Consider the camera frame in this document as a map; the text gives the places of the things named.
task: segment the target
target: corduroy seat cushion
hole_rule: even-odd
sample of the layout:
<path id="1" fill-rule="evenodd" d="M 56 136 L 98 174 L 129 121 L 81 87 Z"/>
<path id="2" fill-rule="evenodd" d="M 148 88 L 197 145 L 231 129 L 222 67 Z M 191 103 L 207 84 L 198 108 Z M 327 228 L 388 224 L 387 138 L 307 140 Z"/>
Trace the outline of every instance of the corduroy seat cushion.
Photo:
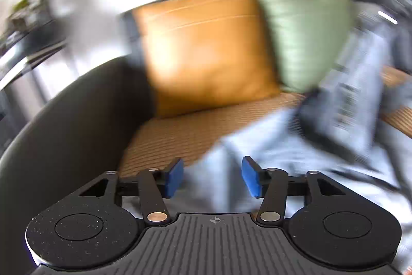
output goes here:
<path id="1" fill-rule="evenodd" d="M 395 86 L 409 75 L 386 67 L 385 85 Z M 281 93 L 274 98 L 185 114 L 174 118 L 153 118 L 138 129 L 119 166 L 120 176 L 133 176 L 140 170 L 166 166 L 176 156 L 191 164 L 205 154 L 222 136 L 257 121 L 281 107 L 296 106 L 303 96 Z M 382 116 L 388 124 L 412 137 L 412 109 L 402 108 Z"/>

